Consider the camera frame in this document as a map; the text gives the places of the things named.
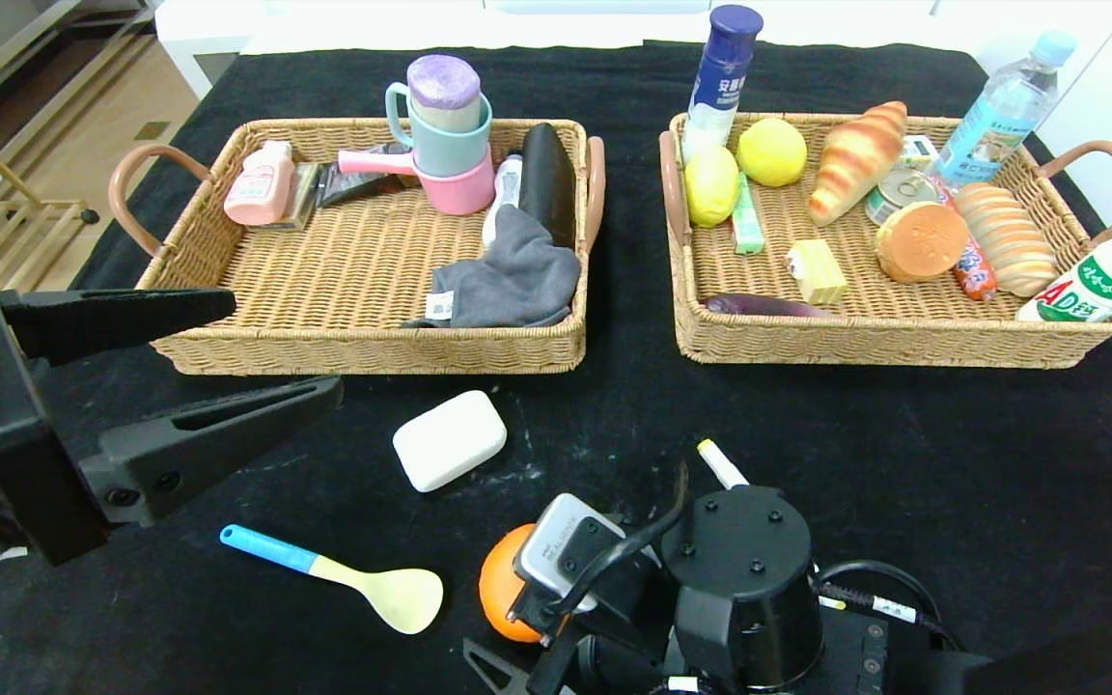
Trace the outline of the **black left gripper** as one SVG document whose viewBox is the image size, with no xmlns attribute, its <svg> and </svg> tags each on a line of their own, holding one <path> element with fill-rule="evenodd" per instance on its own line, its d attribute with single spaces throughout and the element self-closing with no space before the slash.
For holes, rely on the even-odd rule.
<svg viewBox="0 0 1112 695">
<path fill-rule="evenodd" d="M 109 523 L 153 525 L 332 413 L 334 375 L 237 393 L 103 431 L 76 467 L 24 355 L 64 365 L 235 310 L 226 289 L 0 292 L 0 555 L 81 557 L 109 542 Z"/>
</svg>

